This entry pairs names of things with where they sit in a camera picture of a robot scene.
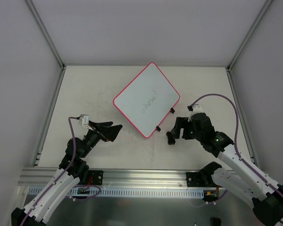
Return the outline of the black bone-shaped eraser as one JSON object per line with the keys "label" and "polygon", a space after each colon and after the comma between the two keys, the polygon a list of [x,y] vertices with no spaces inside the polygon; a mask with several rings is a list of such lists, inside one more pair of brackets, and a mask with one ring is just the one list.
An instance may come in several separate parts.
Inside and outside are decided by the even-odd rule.
{"label": "black bone-shaped eraser", "polygon": [[170,131],[168,131],[166,133],[166,136],[167,136],[167,143],[168,143],[168,145],[174,145],[175,144],[174,135]]}

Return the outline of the pink framed whiteboard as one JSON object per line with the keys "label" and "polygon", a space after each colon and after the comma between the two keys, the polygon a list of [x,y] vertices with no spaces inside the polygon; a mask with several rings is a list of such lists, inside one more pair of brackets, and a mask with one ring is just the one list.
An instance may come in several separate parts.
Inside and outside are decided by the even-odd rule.
{"label": "pink framed whiteboard", "polygon": [[113,105],[149,138],[179,100],[179,92],[151,62],[113,99]]}

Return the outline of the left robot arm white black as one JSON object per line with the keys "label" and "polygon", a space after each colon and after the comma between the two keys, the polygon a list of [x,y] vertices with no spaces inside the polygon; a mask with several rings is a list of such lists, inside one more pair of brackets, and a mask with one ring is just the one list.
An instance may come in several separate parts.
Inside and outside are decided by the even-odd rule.
{"label": "left robot arm white black", "polygon": [[56,208],[75,186],[93,186],[84,158],[99,141],[114,142],[123,126],[114,125],[111,121],[92,122],[86,114],[76,117],[76,120],[88,130],[87,134],[83,139],[72,135],[66,154],[51,180],[32,201],[11,213],[13,226],[47,225]]}

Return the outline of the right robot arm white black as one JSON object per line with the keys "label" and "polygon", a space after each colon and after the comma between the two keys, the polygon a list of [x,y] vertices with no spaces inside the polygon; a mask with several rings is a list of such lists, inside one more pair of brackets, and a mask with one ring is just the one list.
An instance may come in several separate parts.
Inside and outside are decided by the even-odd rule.
{"label": "right robot arm white black", "polygon": [[266,226],[274,226],[283,219],[283,184],[278,183],[236,151],[235,143],[223,132],[216,131],[205,113],[190,117],[177,117],[171,131],[166,133],[168,144],[176,139],[195,139],[205,151],[228,165],[234,176],[216,162],[201,171],[202,182],[207,186],[221,186],[248,204],[257,219]]}

